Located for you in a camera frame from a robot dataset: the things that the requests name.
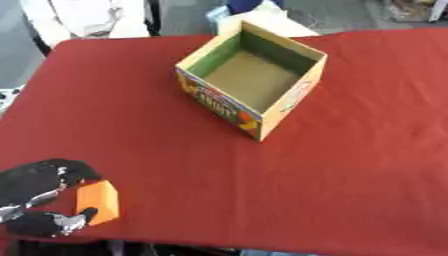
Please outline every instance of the table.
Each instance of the table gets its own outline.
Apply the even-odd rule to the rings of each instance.
[[[73,239],[448,254],[448,30],[297,39],[328,66],[263,143],[178,87],[174,64],[208,39],[57,46],[0,121],[0,169],[64,157],[110,180],[121,218]]]

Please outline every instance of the cardboard box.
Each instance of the cardboard box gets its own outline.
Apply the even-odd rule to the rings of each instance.
[[[327,55],[243,21],[176,65],[182,88],[262,141],[320,80]]]

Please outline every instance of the orange cube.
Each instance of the orange cube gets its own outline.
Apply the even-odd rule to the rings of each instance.
[[[107,180],[80,187],[77,191],[76,211],[79,213],[88,207],[98,208],[98,214],[90,222],[91,226],[118,218],[117,190]]]

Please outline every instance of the floor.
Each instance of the floor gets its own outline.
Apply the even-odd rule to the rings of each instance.
[[[291,18],[321,34],[428,26],[388,21],[381,1],[386,0],[286,0],[286,9]],[[210,33],[204,14],[225,0],[161,2],[162,35],[184,35]],[[0,88],[26,83],[44,59],[28,36],[18,0],[0,1],[0,45]]]

